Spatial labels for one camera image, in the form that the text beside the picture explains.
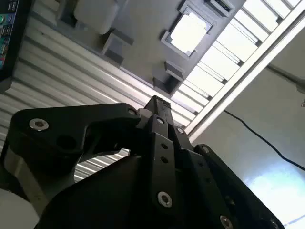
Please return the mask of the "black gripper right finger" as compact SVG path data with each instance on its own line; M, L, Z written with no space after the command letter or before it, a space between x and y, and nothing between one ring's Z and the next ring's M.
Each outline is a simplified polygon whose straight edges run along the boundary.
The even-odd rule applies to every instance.
M183 202L190 225L209 229L282 229L279 219L207 145L192 146L173 123L171 105L163 110L181 172Z

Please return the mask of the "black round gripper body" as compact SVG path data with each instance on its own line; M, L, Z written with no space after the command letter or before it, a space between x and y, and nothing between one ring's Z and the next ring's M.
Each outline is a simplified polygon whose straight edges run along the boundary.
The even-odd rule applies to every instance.
M212 229L214 214L173 155L128 156L59 193L39 229Z

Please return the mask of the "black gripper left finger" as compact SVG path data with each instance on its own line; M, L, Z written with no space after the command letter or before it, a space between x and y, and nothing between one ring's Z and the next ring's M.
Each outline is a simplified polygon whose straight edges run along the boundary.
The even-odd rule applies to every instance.
M17 194L44 210L74 184L80 162L123 148L172 162L172 125L170 105L157 96L144 113L125 103L25 109L11 118L1 163L18 183Z

